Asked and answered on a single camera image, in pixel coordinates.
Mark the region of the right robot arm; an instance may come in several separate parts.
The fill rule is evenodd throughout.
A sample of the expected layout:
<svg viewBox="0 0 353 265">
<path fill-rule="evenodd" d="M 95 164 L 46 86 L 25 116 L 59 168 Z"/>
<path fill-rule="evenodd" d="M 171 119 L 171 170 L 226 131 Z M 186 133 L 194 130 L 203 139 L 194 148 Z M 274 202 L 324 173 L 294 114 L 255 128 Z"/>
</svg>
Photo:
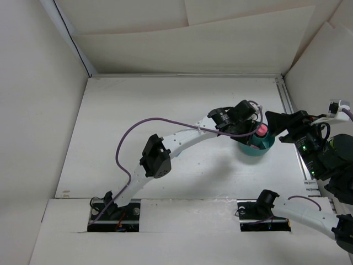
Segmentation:
<svg viewBox="0 0 353 265">
<path fill-rule="evenodd" d="M 342 107 L 335 115 L 314 116 L 303 110 L 265 115 L 272 136 L 287 131 L 279 140 L 295 145 L 311 177 L 328 180 L 325 189 L 339 202 L 352 204 L 352 136 L 330 136 L 331 123 L 352 120 L 352 112 Z M 263 218 L 285 218 L 310 227 L 352 253 L 352 214 L 325 213 L 267 189 L 257 198 L 255 211 Z"/>
</svg>

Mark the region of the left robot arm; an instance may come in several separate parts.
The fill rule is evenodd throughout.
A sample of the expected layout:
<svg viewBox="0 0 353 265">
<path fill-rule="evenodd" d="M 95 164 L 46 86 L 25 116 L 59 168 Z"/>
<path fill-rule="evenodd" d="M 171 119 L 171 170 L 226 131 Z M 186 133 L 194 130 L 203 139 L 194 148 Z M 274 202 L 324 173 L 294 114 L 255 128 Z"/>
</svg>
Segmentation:
<svg viewBox="0 0 353 265">
<path fill-rule="evenodd" d="M 151 135 L 142 151 L 137 167 L 129 172 L 117 162 L 117 166 L 127 174 L 127 182 L 117 192 L 109 191 L 103 197 L 104 208 L 100 215 L 111 219 L 121 216 L 123 207 L 151 180 L 166 176 L 172 169 L 172 159 L 184 150 L 211 138 L 226 136 L 246 143 L 263 123 L 262 107 L 252 101 L 243 100 L 235 107 L 211 110 L 194 125 L 166 118 L 147 118 L 128 129 L 130 133 L 139 125 L 150 121 L 163 121 L 182 126 L 183 129 L 168 136 Z"/>
</svg>

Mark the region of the teal round organizer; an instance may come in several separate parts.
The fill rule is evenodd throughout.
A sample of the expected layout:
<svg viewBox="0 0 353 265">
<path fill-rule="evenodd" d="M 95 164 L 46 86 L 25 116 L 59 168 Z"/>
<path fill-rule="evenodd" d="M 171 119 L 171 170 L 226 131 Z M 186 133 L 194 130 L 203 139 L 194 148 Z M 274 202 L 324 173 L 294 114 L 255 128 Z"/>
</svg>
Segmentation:
<svg viewBox="0 0 353 265">
<path fill-rule="evenodd" d="M 266 154 L 274 145 L 275 137 L 269 133 L 268 125 L 262 123 L 260 128 L 259 122 L 255 122 L 254 129 L 255 133 L 247 136 L 244 142 L 239 142 L 238 147 L 240 150 L 248 156 L 259 157 Z"/>
</svg>

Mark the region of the pink correction tape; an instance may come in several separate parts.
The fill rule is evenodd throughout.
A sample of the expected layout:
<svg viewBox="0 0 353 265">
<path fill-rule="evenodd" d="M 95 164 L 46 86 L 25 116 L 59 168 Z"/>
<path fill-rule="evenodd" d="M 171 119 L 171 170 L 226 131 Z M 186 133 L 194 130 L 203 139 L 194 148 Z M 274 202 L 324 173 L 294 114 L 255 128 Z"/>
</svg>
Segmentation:
<svg viewBox="0 0 353 265">
<path fill-rule="evenodd" d="M 258 145 L 253 145 L 253 144 L 251 144 L 251 145 L 249 145 L 251 148 L 253 148 L 253 149 L 257 149 L 257 150 L 261 150 L 261 147 L 260 146 L 258 146 Z"/>
</svg>

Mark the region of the left base rail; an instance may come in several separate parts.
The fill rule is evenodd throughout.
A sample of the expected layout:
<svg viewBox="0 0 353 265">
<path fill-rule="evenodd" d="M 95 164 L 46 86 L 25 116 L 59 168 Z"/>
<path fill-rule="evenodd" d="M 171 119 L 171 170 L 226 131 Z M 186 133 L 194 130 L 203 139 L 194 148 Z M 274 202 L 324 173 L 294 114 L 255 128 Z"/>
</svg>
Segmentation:
<svg viewBox="0 0 353 265">
<path fill-rule="evenodd" d="M 130 204 L 110 216 L 105 212 L 93 224 L 87 225 L 88 232 L 139 232 L 141 201 Z"/>
</svg>

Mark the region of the aluminium side rail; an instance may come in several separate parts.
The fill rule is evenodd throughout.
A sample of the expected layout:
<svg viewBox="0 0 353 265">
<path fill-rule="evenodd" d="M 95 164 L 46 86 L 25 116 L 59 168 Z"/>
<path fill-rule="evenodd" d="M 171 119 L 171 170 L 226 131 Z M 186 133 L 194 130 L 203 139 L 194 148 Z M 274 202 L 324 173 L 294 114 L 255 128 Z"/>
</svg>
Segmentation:
<svg viewBox="0 0 353 265">
<path fill-rule="evenodd" d="M 318 136 L 318 134 L 308 125 L 309 114 L 306 111 L 293 111 L 283 78 L 277 78 L 275 82 L 280 90 L 280 96 L 282 97 L 282 101 L 285 105 L 286 114 L 284 117 L 284 127 L 288 131 L 286 136 L 280 137 L 280 141 L 285 143 L 293 143 L 295 145 L 301 167 L 306 177 L 306 182 L 309 184 L 314 184 L 318 188 L 317 181 L 315 179 L 315 172 L 310 172 L 307 168 L 307 165 L 310 166 L 311 163 L 309 161 L 311 159 L 311 152 L 315 148 L 314 137 Z"/>
</svg>

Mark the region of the right base rail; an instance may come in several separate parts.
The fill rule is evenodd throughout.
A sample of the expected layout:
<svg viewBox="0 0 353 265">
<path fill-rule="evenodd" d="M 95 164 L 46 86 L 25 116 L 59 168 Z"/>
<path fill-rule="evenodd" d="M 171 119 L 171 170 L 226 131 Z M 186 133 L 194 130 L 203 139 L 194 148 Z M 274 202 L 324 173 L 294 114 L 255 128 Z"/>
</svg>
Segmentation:
<svg viewBox="0 0 353 265">
<path fill-rule="evenodd" d="M 270 210 L 259 210 L 255 200 L 238 200 L 235 216 L 241 232 L 291 232 L 290 222 L 276 217 Z"/>
</svg>

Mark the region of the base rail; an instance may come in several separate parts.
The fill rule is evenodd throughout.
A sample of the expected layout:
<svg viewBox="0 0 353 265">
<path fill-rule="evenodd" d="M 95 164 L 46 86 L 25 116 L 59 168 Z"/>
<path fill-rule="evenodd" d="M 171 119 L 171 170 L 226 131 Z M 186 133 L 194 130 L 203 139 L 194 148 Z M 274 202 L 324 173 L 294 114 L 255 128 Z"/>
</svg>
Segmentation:
<svg viewBox="0 0 353 265">
<path fill-rule="evenodd" d="M 130 204 L 110 216 L 105 212 L 93 224 L 87 225 L 88 232 L 139 232 L 141 201 Z"/>
<path fill-rule="evenodd" d="M 290 222 L 276 217 L 270 210 L 259 210 L 255 200 L 238 200 L 235 216 L 241 232 L 291 232 Z"/>
</svg>

